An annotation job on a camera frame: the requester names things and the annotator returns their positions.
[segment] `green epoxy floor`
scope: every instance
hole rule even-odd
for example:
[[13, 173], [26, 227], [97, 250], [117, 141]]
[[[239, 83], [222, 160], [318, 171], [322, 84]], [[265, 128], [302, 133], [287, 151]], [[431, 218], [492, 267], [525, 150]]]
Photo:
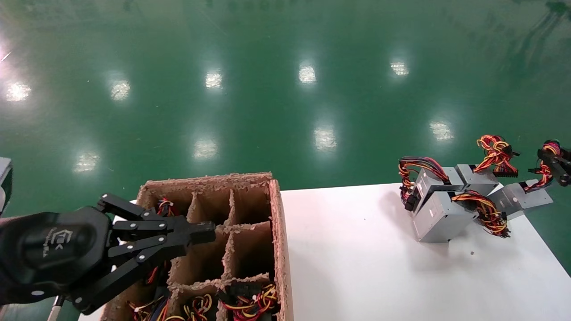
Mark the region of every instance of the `green epoxy floor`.
[[[283, 190], [397, 182], [403, 155], [479, 162], [482, 134], [530, 179], [543, 141], [571, 146], [570, 16], [542, 1], [0, 3], [8, 215], [229, 172], [272, 171]], [[570, 192], [528, 216], [567, 271]]]

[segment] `cardboard box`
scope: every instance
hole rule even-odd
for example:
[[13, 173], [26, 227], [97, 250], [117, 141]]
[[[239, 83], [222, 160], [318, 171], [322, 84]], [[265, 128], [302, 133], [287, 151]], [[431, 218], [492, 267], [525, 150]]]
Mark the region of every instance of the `cardboard box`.
[[[187, 213], [191, 223], [216, 223], [216, 241], [192, 246], [187, 256], [171, 261], [167, 317], [182, 316], [180, 305], [188, 298], [214, 295], [238, 280], [275, 283], [277, 321], [293, 320], [282, 198], [270, 173], [148, 181], [139, 190], [137, 204], [152, 208], [163, 197]], [[153, 294], [152, 287], [133, 284], [106, 304], [101, 320], [132, 320], [126, 302], [146, 303]], [[220, 303], [216, 320], [228, 320]]]

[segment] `table surface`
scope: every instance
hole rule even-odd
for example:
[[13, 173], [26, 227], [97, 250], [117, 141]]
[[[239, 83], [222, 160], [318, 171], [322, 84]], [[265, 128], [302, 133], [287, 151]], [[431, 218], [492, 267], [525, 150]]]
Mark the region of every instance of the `table surface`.
[[399, 186], [282, 191], [296, 321], [571, 319], [571, 278], [525, 216], [509, 239], [474, 223], [419, 243]]

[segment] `cardboard divider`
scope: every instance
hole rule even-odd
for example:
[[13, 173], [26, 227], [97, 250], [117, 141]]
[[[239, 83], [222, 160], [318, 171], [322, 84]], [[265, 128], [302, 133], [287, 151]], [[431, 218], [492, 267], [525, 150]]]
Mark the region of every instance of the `cardboard divider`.
[[235, 223], [256, 224], [270, 220], [270, 197], [267, 186], [234, 190]]
[[188, 214], [191, 223], [210, 220], [216, 225], [224, 224], [230, 215], [230, 189], [194, 193]]
[[166, 198], [170, 200], [178, 212], [179, 215], [186, 215], [188, 213], [188, 208], [192, 203], [194, 198], [191, 190], [181, 189], [176, 191], [164, 191], [163, 188], [147, 189], [145, 191], [145, 202], [139, 205], [145, 208], [154, 207], [155, 210], [159, 210], [159, 201]]
[[274, 277], [274, 244], [270, 222], [230, 232], [223, 258], [222, 281], [269, 273]]
[[214, 242], [193, 245], [186, 256], [173, 259], [167, 283], [192, 285], [220, 279], [224, 272], [222, 259], [228, 236], [218, 228]]
[[191, 287], [186, 286], [183, 284], [174, 284], [169, 287], [171, 291], [171, 297], [168, 301], [168, 310], [167, 310], [167, 317], [178, 315], [186, 319], [187, 315], [184, 313], [182, 309], [182, 305], [186, 304], [189, 300], [196, 296], [204, 296], [206, 294], [210, 294], [213, 300], [216, 300], [216, 305], [213, 304], [211, 309], [215, 310], [216, 313], [216, 321], [227, 321], [228, 311], [224, 308], [224, 306], [218, 302], [218, 298], [216, 297], [216, 292], [218, 289], [222, 289], [222, 285], [217, 282], [211, 282], [204, 284], [201, 287]]
[[225, 280], [224, 284], [229, 285], [232, 282], [262, 282], [262, 283], [269, 283], [270, 282], [270, 273], [262, 273], [255, 276], [250, 276], [248, 278], [231, 278], [229, 280]]
[[278, 181], [270, 181], [270, 200], [272, 209], [272, 234], [274, 236], [275, 277], [273, 281], [278, 291], [280, 311], [276, 315], [277, 321], [293, 319], [293, 305], [291, 302], [291, 276], [289, 273], [289, 253], [287, 247], [286, 218], [280, 186]]

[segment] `yellow wire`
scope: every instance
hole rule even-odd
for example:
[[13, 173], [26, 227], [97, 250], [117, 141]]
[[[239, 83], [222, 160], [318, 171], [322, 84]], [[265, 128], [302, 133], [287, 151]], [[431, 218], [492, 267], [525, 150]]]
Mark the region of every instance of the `yellow wire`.
[[173, 320], [173, 319], [186, 321], [185, 318], [183, 318], [182, 316], [178, 316], [178, 315], [169, 316], [169, 317], [166, 318], [164, 321]]
[[208, 298], [208, 307], [206, 307], [206, 310], [204, 311], [204, 312], [206, 312], [206, 311], [210, 310], [210, 307], [212, 307], [212, 297], [210, 296], [210, 294], [206, 294], [204, 297]]
[[160, 301], [162, 298], [163, 298], [163, 296], [161, 296], [161, 297], [158, 298], [157, 300], [154, 300], [154, 301], [152, 301], [152, 302], [150, 302], [150, 303], [145, 304], [144, 306], [137, 307], [137, 309], [140, 310], [140, 309], [146, 308], [146, 307], [150, 306], [151, 304], [155, 304], [156, 302]]
[[242, 311], [242, 314], [243, 314], [246, 318], [253, 318], [254, 316], [257, 315], [257, 314], [249, 314], [249, 313], [246, 313], [246, 311]]

